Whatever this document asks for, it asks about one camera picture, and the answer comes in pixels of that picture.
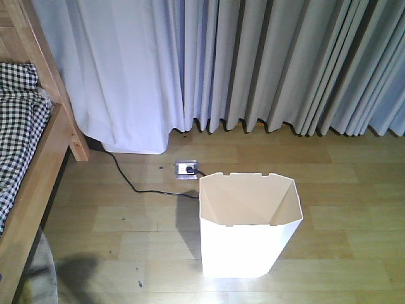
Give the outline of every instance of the bed post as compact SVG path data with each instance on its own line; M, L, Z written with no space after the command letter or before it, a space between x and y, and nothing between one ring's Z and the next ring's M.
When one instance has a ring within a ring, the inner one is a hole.
M51 99L60 103L66 111L72 133L70 149L75 159L80 162L89 160L89 147L76 124L69 95L31 1L3 0L3 2L31 63L37 67L41 86L49 93Z

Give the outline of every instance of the black and white checkered fabric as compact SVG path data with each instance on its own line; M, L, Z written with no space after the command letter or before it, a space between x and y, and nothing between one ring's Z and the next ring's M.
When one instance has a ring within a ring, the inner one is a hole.
M0 91L0 236L50 114L36 91Z
M31 63L0 63L1 91L34 91L37 89L38 75Z

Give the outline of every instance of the wooden bed frame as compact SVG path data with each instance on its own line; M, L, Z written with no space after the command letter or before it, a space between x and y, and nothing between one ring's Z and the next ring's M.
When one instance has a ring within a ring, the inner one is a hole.
M89 159L70 100L30 0L0 0L0 61L33 63L57 105L0 238L0 303L11 303L65 153Z

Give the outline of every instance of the floor outlet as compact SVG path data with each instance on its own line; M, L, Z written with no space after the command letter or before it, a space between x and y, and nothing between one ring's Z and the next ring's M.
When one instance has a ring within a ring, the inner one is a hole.
M176 179L198 179L198 162L196 160L178 160L175 163Z

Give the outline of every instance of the trash can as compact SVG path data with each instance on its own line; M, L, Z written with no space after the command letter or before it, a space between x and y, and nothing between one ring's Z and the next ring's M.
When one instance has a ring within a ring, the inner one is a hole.
M293 179L215 173L200 179L202 271L209 277L268 273L302 220Z

